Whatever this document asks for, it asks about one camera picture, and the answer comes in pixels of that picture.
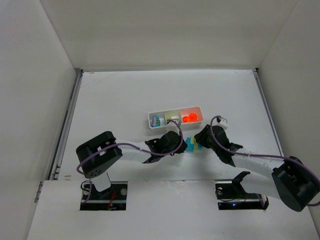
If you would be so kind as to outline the orange round lego dish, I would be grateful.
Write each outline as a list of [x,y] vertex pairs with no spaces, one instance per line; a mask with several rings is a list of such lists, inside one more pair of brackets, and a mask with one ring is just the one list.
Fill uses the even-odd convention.
[[196,113],[190,113],[188,116],[188,121],[191,122],[197,122],[198,121],[198,115]]

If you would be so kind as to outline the teal frog lego brick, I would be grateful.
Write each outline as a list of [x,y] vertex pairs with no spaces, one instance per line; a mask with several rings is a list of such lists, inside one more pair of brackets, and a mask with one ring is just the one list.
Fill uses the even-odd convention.
[[153,116],[151,118],[151,127],[152,128],[156,128],[159,127],[161,125],[161,120],[158,116]]

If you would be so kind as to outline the orange lego pieces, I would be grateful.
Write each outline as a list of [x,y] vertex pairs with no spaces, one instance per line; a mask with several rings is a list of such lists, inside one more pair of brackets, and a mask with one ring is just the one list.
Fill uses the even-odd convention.
[[188,115],[188,116],[183,116],[183,117],[182,117],[182,121],[183,121],[183,123],[191,123],[191,122],[192,122],[192,119],[191,119],[191,117]]

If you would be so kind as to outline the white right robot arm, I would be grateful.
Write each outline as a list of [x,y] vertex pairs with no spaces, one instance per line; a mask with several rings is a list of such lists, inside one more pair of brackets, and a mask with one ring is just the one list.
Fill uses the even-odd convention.
[[244,183],[241,187],[262,190],[263,195],[280,199],[288,208],[301,212],[305,207],[318,207],[314,198],[320,193],[319,178],[296,157],[254,154],[242,145],[230,142],[223,127],[207,124],[194,136],[195,141],[211,149],[219,160],[234,168],[246,169],[265,177],[263,183]]

